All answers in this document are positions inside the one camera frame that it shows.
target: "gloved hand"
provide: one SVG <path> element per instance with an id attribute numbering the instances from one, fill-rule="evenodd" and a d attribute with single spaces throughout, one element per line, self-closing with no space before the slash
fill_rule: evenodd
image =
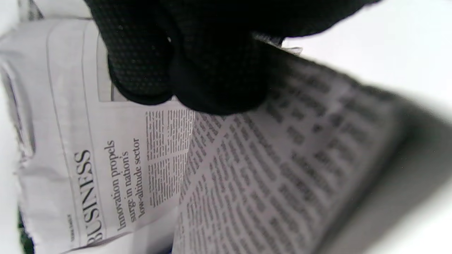
<path id="1" fill-rule="evenodd" d="M 253 33 L 322 32 L 375 0 L 85 0 L 108 50 L 110 76 L 129 100 L 228 115 L 267 94 Z"/>

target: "white surface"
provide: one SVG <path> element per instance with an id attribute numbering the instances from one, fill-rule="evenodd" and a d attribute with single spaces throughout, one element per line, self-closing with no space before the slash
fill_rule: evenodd
<path id="1" fill-rule="evenodd" d="M 4 6 L 9 2 L 14 0 L 0 1 L 0 28 L 16 19 L 11 15 L 14 11 Z M 322 35 L 285 43 L 290 47 L 303 47 L 303 55 L 352 73 L 360 80 L 383 84 L 388 89 L 422 98 L 423 104 L 452 122 L 451 13 L 452 1 L 448 0 L 385 0 Z M 12 175 L 15 142 L 12 129 L 5 124 L 7 114 L 3 94 L 0 102 L 0 246 L 3 252 L 15 254 L 18 253 Z M 421 165 L 425 168 L 431 166 L 425 160 Z M 450 166 L 441 166 L 452 168 L 452 161 L 447 165 Z M 403 187 L 403 183 L 395 182 L 392 186 Z M 452 253 L 449 244 L 451 197 L 452 181 L 443 179 L 440 189 L 423 200 L 422 206 L 415 207 L 403 219 L 396 221 L 384 237 L 366 249 L 366 253 Z M 83 253 L 125 253 L 133 246 L 133 239 L 127 236 L 100 248 L 99 252 L 93 249 Z"/>

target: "folded newspaper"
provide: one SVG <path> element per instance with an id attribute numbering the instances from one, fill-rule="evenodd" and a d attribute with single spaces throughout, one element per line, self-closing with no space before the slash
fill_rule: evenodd
<path id="1" fill-rule="evenodd" d="M 179 207 L 174 254 L 315 253 L 403 139 L 403 104 L 263 47 L 268 100 L 218 117 L 176 99 L 127 101 L 92 21 L 43 20 L 4 38 L 35 252 L 102 244 Z"/>

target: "newspaper page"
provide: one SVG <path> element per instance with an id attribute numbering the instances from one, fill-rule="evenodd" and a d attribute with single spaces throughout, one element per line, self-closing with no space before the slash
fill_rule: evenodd
<path id="1" fill-rule="evenodd" d="M 311 254 L 403 127 L 390 95 L 267 46 L 270 98 L 197 114 L 173 254 Z"/>
<path id="2" fill-rule="evenodd" d="M 127 101 L 106 55 L 88 20 L 27 23 L 0 42 L 20 209 L 37 254 L 133 232 L 179 203 L 194 113 L 176 100 Z"/>

